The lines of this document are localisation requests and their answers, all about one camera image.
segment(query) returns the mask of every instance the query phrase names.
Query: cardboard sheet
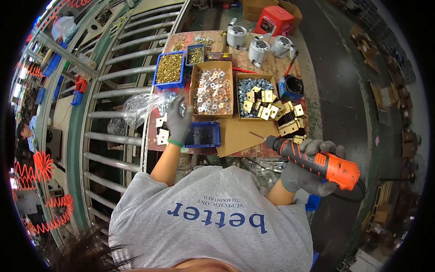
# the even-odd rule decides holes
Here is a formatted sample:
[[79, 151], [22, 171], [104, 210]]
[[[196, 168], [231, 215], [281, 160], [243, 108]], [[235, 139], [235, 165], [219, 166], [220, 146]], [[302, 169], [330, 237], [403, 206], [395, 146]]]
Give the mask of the cardboard sheet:
[[220, 158], [264, 142], [250, 131], [264, 137], [279, 135], [275, 122], [240, 121], [237, 114], [232, 119], [219, 119], [217, 122], [221, 124], [221, 147], [216, 148]]

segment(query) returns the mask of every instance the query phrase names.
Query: metal rack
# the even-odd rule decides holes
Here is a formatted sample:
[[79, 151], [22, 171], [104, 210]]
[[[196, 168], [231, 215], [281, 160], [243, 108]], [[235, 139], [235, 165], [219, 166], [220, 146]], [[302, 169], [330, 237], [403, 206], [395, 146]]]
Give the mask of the metal rack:
[[[95, 132], [92, 131], [93, 123], [98, 119], [123, 118], [124, 116], [122, 111], [96, 111], [96, 106], [102, 101], [110, 101], [120, 97], [126, 99], [132, 95], [152, 92], [152, 87], [148, 86], [150, 85], [148, 82], [154, 75], [156, 69], [154, 63], [157, 55], [164, 51], [166, 39], [170, 34], [181, 30], [191, 2], [191, 0], [186, 0], [184, 3], [159, 7], [134, 16], [127, 13], [124, 15], [125, 21], [102, 58], [98, 77], [93, 80], [91, 93], [86, 101], [80, 141], [80, 181], [89, 226], [103, 226], [103, 229], [106, 230], [110, 221], [110, 210], [116, 206], [113, 200], [92, 191], [90, 181], [109, 188], [119, 194], [120, 198], [131, 182], [133, 175], [144, 170], [143, 163], [147, 156], [147, 150], [144, 146], [147, 122], [144, 124], [143, 131], [137, 131], [137, 133], [133, 127], [128, 127], [125, 135]], [[132, 60], [142, 60], [141, 65], [118, 69], [119, 65], [124, 65]], [[135, 80], [129, 81], [128, 79], [133, 75], [137, 75]], [[124, 145], [124, 159], [107, 158], [89, 152], [90, 142], [95, 140]], [[139, 147], [141, 147], [141, 152], [138, 164], [134, 162], [133, 153]], [[96, 161], [122, 171], [121, 184], [92, 174], [89, 171], [89, 161]], [[103, 234], [103, 240], [106, 241], [108, 234], [104, 232]]]
[[389, 54], [397, 50], [404, 58], [404, 62], [400, 64], [400, 67], [402, 69], [405, 85], [415, 82], [415, 73], [412, 69], [411, 62], [407, 59], [406, 53], [397, 40], [397, 37], [378, 13], [378, 8], [370, 0], [349, 0], [346, 7], [348, 9], [359, 8], [362, 10], [358, 18], [364, 22], [368, 30], [373, 33], [379, 45]]

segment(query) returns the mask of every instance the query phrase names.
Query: workbench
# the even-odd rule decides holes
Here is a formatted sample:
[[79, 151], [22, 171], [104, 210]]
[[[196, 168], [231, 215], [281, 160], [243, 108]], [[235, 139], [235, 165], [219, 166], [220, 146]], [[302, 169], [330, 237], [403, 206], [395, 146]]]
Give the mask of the workbench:
[[[186, 47], [188, 45], [195, 43], [195, 37], [205, 37], [205, 38], [211, 38], [214, 39], [214, 43], [211, 46], [211, 52], [219, 52], [219, 48], [221, 48], [221, 45], [223, 43], [222, 31], [220, 30], [207, 30], [207, 31], [192, 31], [192, 32], [183, 32], [183, 33], [177, 33], [171, 35], [166, 43], [165, 51], [164, 53], [171, 52], [172, 47], [177, 41], [184, 39], [184, 47], [181, 50], [186, 50]], [[245, 40], [245, 46], [249, 47], [249, 44], [251, 43], [252, 39], [255, 36], [260, 36], [258, 34], [248, 34], [246, 36]], [[272, 37], [269, 41], [270, 44], [273, 44], [274, 37]], [[233, 67], [238, 67], [254, 72], [258, 72], [260, 74], [272, 74], [274, 75], [275, 82], [278, 82], [280, 78], [284, 75], [285, 71], [287, 70], [288, 65], [290, 64], [290, 58], [277, 58], [272, 53], [267, 53], [267, 57], [263, 62], [261, 63], [261, 68], [257, 68], [254, 66], [251, 61], [248, 58], [248, 51], [247, 50], [237, 50], [232, 47], [228, 47], [229, 53], [232, 54], [232, 65]], [[298, 60], [294, 62], [293, 66], [291, 67], [290, 73], [293, 76], [296, 76], [298, 78], [301, 78], [301, 70], [298, 64]], [[236, 78], [236, 72], [233, 71], [233, 78]], [[178, 92], [180, 94], [185, 94], [186, 104], [189, 104], [189, 89], [190, 89], [190, 80], [186, 82], [186, 85], [183, 89], [174, 88], [171, 89], [171, 91]], [[154, 93], [159, 92], [157, 88], [154, 88]], [[305, 98], [300, 99], [297, 104], [301, 104], [302, 108], [307, 114], [307, 106], [305, 103]], [[238, 114], [237, 106], [234, 108], [234, 114]], [[150, 114], [150, 120], [149, 120], [149, 128], [148, 128], [148, 135], [147, 135], [147, 141], [148, 141], [148, 149], [149, 150], [155, 150], [155, 151], [163, 151], [165, 149], [165, 145], [157, 145], [157, 128], [156, 126], [156, 119], [160, 117], [158, 109], [154, 109]], [[308, 134], [308, 126], [306, 126], [305, 129], [306, 133]], [[203, 155], [214, 155], [217, 156], [218, 153], [216, 151], [216, 148], [182, 148], [182, 152], [187, 152], [189, 154], [203, 154]], [[258, 144], [256, 146], [253, 146], [251, 148], [242, 150], [240, 152], [234, 153], [230, 155], [232, 157], [278, 157], [278, 154], [273, 151], [272, 149], [269, 149], [266, 147], [264, 143]]]

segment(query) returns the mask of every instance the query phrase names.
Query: hand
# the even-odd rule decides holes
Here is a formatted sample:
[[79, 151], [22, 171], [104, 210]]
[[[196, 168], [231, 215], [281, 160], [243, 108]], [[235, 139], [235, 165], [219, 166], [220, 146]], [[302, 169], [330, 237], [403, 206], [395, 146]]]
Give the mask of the hand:
[[174, 99], [167, 108], [167, 127], [169, 129], [169, 140], [184, 144], [192, 124], [193, 106], [186, 108], [184, 117], [180, 115], [180, 104], [184, 96]]
[[[323, 151], [334, 153], [342, 159], [346, 157], [345, 148], [342, 145], [335, 146], [331, 141], [324, 142], [322, 140], [305, 139], [299, 145], [299, 149], [309, 156], [314, 156], [318, 152]], [[287, 191], [296, 192], [299, 188], [302, 188], [307, 193], [322, 197], [332, 194], [337, 188], [335, 182], [327, 181], [322, 184], [324, 179], [291, 162], [287, 164], [281, 173], [281, 182]]]

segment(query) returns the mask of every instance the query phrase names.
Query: factory floor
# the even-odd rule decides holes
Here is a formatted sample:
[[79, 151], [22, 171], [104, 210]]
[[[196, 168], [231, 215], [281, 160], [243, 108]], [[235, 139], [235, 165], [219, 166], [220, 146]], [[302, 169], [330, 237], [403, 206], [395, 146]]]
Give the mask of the factory floor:
[[[298, 57], [304, 82], [310, 137], [341, 144], [347, 159], [356, 162], [367, 186], [362, 203], [348, 203], [333, 196], [322, 198], [317, 211], [308, 215], [314, 250], [319, 258], [312, 271], [335, 271], [343, 258], [359, 245], [362, 223], [371, 212], [376, 194], [376, 174], [399, 178], [401, 167], [401, 117], [391, 107], [388, 125], [378, 123], [375, 99], [368, 80], [384, 81], [364, 64], [350, 36], [354, 24], [326, 0], [291, 0], [303, 14], [298, 31], [290, 37], [301, 52]], [[243, 20], [241, 7], [215, 6], [194, 10], [189, 31], [225, 30], [232, 18], [248, 29], [255, 22]], [[189, 166], [187, 155], [180, 168]], [[179, 171], [181, 179], [188, 171]], [[357, 197], [359, 189], [343, 195]]]

